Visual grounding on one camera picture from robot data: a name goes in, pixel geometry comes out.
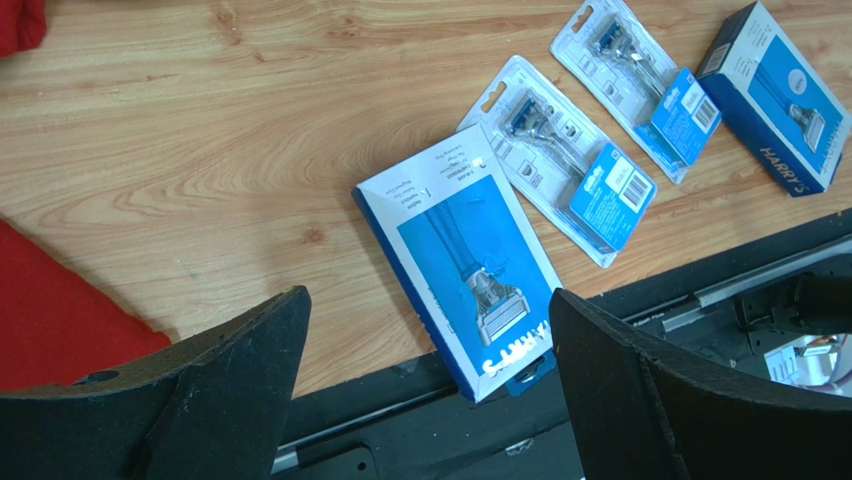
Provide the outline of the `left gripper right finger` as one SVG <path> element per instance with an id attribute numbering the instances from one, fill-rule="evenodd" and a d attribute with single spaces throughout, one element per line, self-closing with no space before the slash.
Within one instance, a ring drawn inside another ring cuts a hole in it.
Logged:
<path id="1" fill-rule="evenodd" d="M 722 366 L 557 289 L 549 317 L 589 479 L 847 479 L 851 401 Z"/>

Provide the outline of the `clear blister razor pack right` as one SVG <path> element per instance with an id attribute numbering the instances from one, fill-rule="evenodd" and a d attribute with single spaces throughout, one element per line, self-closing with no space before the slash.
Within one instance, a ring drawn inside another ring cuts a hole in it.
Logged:
<path id="1" fill-rule="evenodd" d="M 721 122 L 693 72 L 678 66 L 623 1 L 585 1 L 550 45 L 674 184 Z"/>

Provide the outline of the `clear blister razor pack left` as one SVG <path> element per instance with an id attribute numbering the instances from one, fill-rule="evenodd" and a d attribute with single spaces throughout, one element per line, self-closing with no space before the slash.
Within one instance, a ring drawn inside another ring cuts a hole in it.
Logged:
<path id="1" fill-rule="evenodd" d="M 510 183 L 601 268 L 657 184 L 531 62 L 513 55 L 459 124 L 479 126 Z"/>

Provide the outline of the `clear blister razor pack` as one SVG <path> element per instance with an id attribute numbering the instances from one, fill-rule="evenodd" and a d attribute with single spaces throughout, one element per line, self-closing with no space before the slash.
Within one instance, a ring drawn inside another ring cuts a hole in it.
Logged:
<path id="1" fill-rule="evenodd" d="M 479 126 L 510 183 L 601 268 L 657 184 L 531 62 L 513 55 L 459 124 Z"/>
<path id="2" fill-rule="evenodd" d="M 678 66 L 623 1 L 585 1 L 550 45 L 674 184 L 721 122 L 693 72 Z"/>

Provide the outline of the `blue razor box right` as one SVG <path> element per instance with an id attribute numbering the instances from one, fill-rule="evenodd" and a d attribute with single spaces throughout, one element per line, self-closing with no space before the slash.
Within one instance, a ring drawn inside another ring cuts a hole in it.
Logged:
<path id="1" fill-rule="evenodd" d="M 851 114 L 761 2 L 724 20 L 696 77 L 729 129 L 790 196 L 830 187 Z"/>

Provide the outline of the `red cloth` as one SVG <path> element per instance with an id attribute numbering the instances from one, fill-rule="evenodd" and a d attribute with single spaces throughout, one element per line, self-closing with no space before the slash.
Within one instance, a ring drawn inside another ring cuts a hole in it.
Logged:
<path id="1" fill-rule="evenodd" d="M 1 389 L 72 385 L 171 340 L 1 223 Z"/>

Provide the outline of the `white blue Harry's box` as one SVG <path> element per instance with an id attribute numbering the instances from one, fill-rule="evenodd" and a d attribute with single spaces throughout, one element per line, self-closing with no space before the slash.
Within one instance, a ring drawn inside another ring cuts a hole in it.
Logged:
<path id="1" fill-rule="evenodd" d="M 518 396 L 554 368 L 561 281 L 480 126 L 352 196 L 465 398 Z"/>

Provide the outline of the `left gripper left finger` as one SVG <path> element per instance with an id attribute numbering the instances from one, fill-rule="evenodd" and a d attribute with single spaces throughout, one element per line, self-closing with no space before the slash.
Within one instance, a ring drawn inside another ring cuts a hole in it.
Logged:
<path id="1" fill-rule="evenodd" d="M 5 479 L 267 479 L 312 300 L 295 286 L 69 386 L 1 397 Z"/>

